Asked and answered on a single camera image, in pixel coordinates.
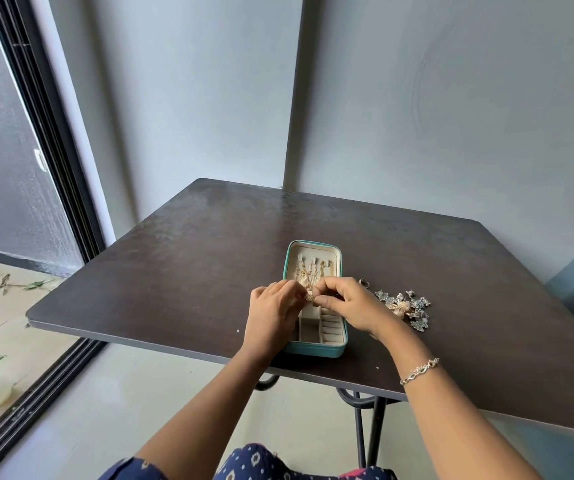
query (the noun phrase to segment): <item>table edge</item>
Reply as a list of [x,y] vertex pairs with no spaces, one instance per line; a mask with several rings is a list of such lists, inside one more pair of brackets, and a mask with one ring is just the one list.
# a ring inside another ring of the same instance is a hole
[[[34,328],[40,330],[55,331],[58,333],[66,333],[68,335],[74,335],[77,337],[84,337],[86,339],[100,340],[102,342],[108,342],[111,344],[125,345],[129,347],[136,347],[139,349],[151,350],[154,352],[162,352],[166,354],[179,355],[182,357],[193,358],[197,360],[204,360],[206,362],[213,362],[225,365],[229,362],[229,358],[222,357],[219,355],[205,354],[202,352],[196,352],[192,350],[179,349],[177,347],[170,347],[158,344],[152,344],[150,342],[144,342],[136,339],[125,339],[123,337],[118,337],[115,335],[109,335],[106,333],[97,333],[87,330],[79,330],[77,328],[71,328],[63,325],[54,325],[47,322],[41,322],[32,320],[27,317],[27,322]],[[397,401],[407,401],[406,394],[400,392],[390,391],[387,389],[380,389],[377,387],[368,387],[361,384],[355,384],[350,382],[338,381],[335,379],[328,379],[321,376],[315,376],[314,374],[306,374],[304,372],[295,372],[287,369],[279,369],[277,367],[269,367],[267,369],[267,374],[275,374],[277,376],[283,376],[291,379],[298,379],[301,381],[312,382],[315,384],[321,384],[325,386],[342,388],[351,391],[358,391],[364,394],[378,395],[380,397],[387,397],[389,399],[395,399]],[[563,433],[565,435],[574,436],[574,428],[569,428],[567,426],[560,426],[557,424],[545,423],[542,421],[537,421],[533,419],[521,418],[519,416],[512,416],[509,414],[498,413],[495,411],[480,410],[487,418],[496,419],[500,421],[514,421],[530,424],[532,426],[539,426],[540,428],[553,431],[555,433]]]

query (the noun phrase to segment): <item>person's left hand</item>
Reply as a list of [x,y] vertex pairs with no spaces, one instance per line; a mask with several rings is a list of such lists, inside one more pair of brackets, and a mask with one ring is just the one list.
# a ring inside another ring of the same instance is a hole
[[268,365],[287,344],[298,313],[307,304],[306,295],[305,287],[294,280],[283,280],[251,291],[241,350]]

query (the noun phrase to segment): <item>silver bracelet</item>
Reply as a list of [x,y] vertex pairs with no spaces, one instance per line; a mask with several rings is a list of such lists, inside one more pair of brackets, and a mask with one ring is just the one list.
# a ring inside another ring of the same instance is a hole
[[438,365],[438,362],[440,362],[440,359],[438,357],[436,357],[433,360],[430,360],[429,362],[427,362],[425,365],[421,365],[420,367],[416,367],[415,371],[411,371],[411,375],[407,378],[407,379],[402,379],[400,381],[401,385],[405,385],[407,384],[409,381],[413,381],[414,379],[416,379],[420,374],[424,374],[425,372],[427,372],[429,369],[433,369],[436,365]]

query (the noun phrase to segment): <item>teal object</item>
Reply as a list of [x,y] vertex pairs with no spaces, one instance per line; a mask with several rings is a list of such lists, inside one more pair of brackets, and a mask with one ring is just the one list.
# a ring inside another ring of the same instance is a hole
[[[337,270],[334,270],[335,276],[342,276],[342,253],[336,246],[332,246],[331,244],[325,244],[324,242],[315,242],[315,241],[291,241],[289,243],[289,247],[287,248],[287,256],[285,258],[285,266],[283,270],[283,279],[289,279],[287,277],[287,268],[289,267],[289,257],[291,255],[291,250],[295,244],[303,244],[304,248],[307,248],[307,245],[310,246],[317,246],[323,248],[329,248],[334,255],[337,256]],[[300,342],[298,340],[290,340],[284,348],[286,353],[290,354],[299,354],[299,355],[314,355],[317,357],[339,357],[344,352],[344,348],[347,346],[349,341],[349,334],[347,332],[347,321],[344,317],[340,317],[342,321],[342,329],[344,330],[344,336],[346,340],[344,344],[341,345],[331,345],[331,344],[316,344],[313,342]]]

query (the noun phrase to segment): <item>hand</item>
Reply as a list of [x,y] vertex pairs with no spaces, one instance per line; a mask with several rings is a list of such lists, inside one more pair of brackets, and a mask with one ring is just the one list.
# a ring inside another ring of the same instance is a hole
[[307,290],[294,280],[283,280],[251,291],[241,350],[268,365],[287,344],[298,313],[307,304],[306,295]]
[[[316,305],[339,313],[352,326],[371,333],[377,339],[380,339],[382,326],[393,318],[385,305],[354,278],[325,276],[315,284],[313,291]],[[344,301],[328,296],[336,293],[340,294]]]

